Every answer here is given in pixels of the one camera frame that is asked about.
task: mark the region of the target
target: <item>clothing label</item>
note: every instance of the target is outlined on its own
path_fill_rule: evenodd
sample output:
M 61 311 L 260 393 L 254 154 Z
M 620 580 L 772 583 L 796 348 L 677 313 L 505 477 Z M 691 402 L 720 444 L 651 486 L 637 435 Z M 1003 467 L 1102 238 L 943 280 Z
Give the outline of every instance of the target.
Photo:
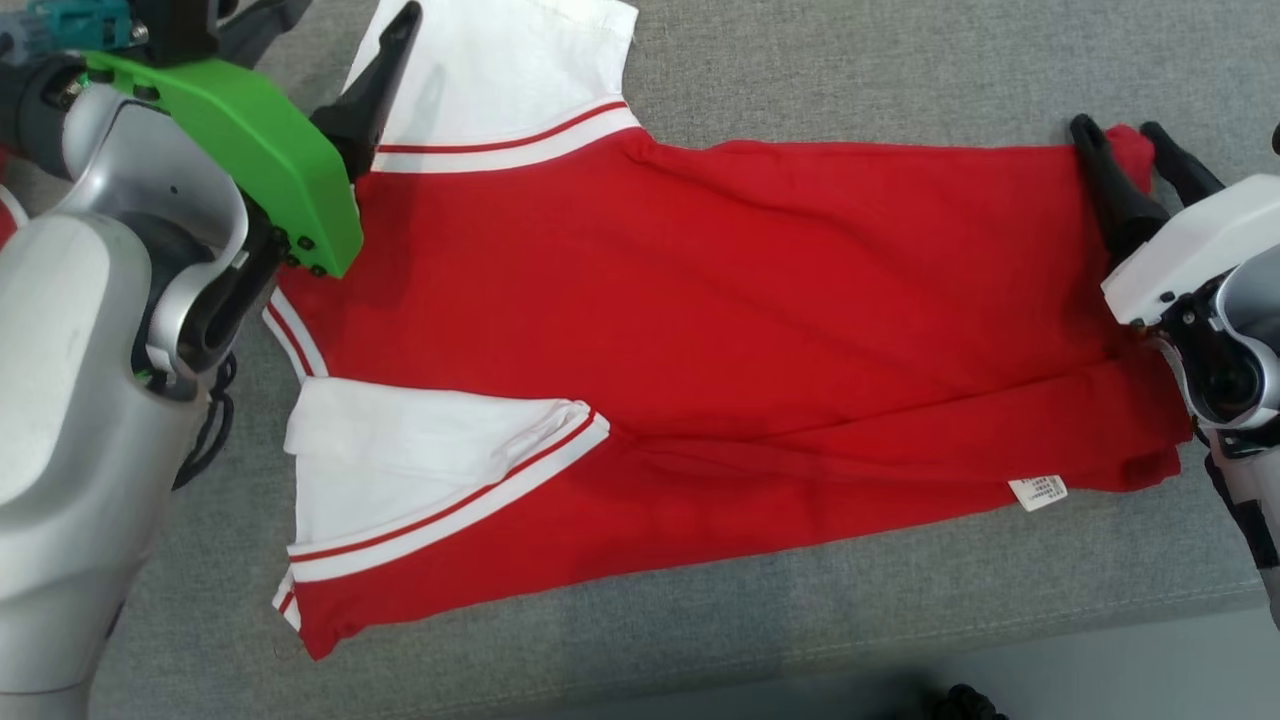
M 1021 502 L 1028 512 L 1039 510 L 1051 502 L 1057 502 L 1066 497 L 1066 484 L 1062 483 L 1062 478 L 1059 475 L 1009 480 L 1009 487 L 1014 488 L 1018 502 Z

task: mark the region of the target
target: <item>gray fabric surface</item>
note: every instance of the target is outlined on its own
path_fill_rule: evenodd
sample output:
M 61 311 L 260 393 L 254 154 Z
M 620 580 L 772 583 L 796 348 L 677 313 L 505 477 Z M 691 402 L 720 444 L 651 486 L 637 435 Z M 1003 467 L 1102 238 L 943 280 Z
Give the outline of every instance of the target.
M 668 142 L 1043 143 L 1087 110 L 1103 123 L 1162 120 L 1226 181 L 1280 168 L 1267 149 L 1280 120 L 1275 0 L 639 5 L 626 92 Z M 317 0 L 262 69 L 303 109 L 321 102 L 371 8 Z M 33 205 L 55 197 L 23 168 L 10 182 Z M 1033 515 L 1006 509 L 513 598 L 371 629 L 315 664 L 268 602 L 293 524 L 279 447 L 296 380 L 257 322 L 238 352 L 236 430 L 173 498 L 95 687 L 97 717 L 493 716 L 1262 598 L 1188 448 L 1184 477 L 1140 493 L 1078 492 Z

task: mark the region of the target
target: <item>red fabric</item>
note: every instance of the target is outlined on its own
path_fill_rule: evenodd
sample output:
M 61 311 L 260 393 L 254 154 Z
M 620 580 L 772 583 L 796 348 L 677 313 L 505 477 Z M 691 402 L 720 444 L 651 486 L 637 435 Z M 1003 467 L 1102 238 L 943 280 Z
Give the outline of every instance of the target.
M 4 177 L 5 165 L 9 158 L 0 151 L 0 178 Z M 9 242 L 9 236 L 18 232 L 18 222 L 13 217 L 13 210 L 9 209 L 6 202 L 0 201 L 0 247 L 4 247 L 5 242 Z
M 1151 146 L 1108 133 L 1149 186 Z M 332 375 L 584 400 L 614 434 L 417 553 L 300 583 L 302 637 L 1176 474 L 1164 360 L 1111 318 L 1069 147 L 614 135 L 527 168 L 372 174 L 340 282 L 282 290 Z

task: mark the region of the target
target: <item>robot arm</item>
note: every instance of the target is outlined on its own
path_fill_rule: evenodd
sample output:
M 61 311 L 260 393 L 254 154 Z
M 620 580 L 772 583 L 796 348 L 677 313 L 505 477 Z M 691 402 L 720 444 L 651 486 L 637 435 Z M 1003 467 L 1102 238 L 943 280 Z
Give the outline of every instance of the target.
M 1280 177 L 1226 187 L 1157 123 L 1142 133 L 1185 206 L 1172 217 L 1129 183 L 1092 119 L 1071 123 L 1112 260 L 1102 291 L 1169 360 L 1280 628 Z
M 87 65 L 12 32 L 5 53 L 4 28 L 18 26 L 0 23 L 0 58 L 20 49 L 36 60 L 0 60 L 0 100 L 13 102 L 0 102 L 0 143 L 74 181 L 0 249 L 0 347 L 20 348 L 0 352 L 0 717 L 87 712 L 97 660 L 188 451 L 204 442 L 241 322 L 282 263 L 340 275 L 360 247 L 351 183 L 369 169 L 420 18 L 407 5 L 365 74 L 308 120 L 265 79 L 207 55 L 219 47 L 216 35 L 202 40 L 212 0 L 209 14 L 159 5 L 140 3 L 151 14 L 134 14 L 133 27 L 151 29 Z M 224 51 L 252 64 L 298 6 L 246 10 L 224 26 Z M 40 22 L 56 36 L 49 18 L 22 27 Z M 125 78 L 147 85 L 122 91 Z M 201 126 L 207 104 L 227 113 L 212 127 Z M 271 127 L 306 128 L 320 143 L 282 141 L 255 168 L 244 142 L 271 141 L 253 126 L 264 109 Z M 197 111 L 205 118 L 188 117 Z M 275 182 L 264 188 L 261 177 Z M 333 197 L 325 211 L 289 206 Z M 317 222 L 320 232 L 301 234 Z

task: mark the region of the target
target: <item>black cable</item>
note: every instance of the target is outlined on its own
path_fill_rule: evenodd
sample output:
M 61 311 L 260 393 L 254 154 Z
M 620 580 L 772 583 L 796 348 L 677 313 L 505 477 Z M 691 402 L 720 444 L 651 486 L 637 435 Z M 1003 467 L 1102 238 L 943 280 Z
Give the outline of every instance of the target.
M 227 388 L 236 380 L 236 355 L 228 352 L 227 359 L 218 366 L 218 377 L 214 380 L 214 387 L 209 391 L 209 414 L 205 415 L 205 423 L 196 434 L 196 446 L 187 455 L 182 469 L 178 470 L 178 477 L 173 480 L 173 489 L 186 487 L 196 475 L 207 470 L 209 465 L 218 457 L 218 454 L 221 452 L 223 446 L 227 445 L 227 438 L 232 434 L 232 421 L 236 419 L 236 404 L 227 395 Z M 214 427 L 214 420 L 218 418 L 219 410 L 221 410 L 223 421 L 218 425 L 218 432 L 214 434 L 212 442 L 209 442 L 209 448 L 201 452 L 209 441 L 209 433 Z
M 947 691 L 947 697 L 933 706 L 933 720 L 1009 720 L 998 712 L 991 700 L 970 688 L 956 685 Z
M 1204 447 L 1212 448 L 1213 446 L 1208 442 L 1208 436 L 1206 436 L 1204 430 L 1201 429 L 1199 423 L 1196 423 L 1194 427 L 1196 427 L 1196 439 L 1204 443 Z

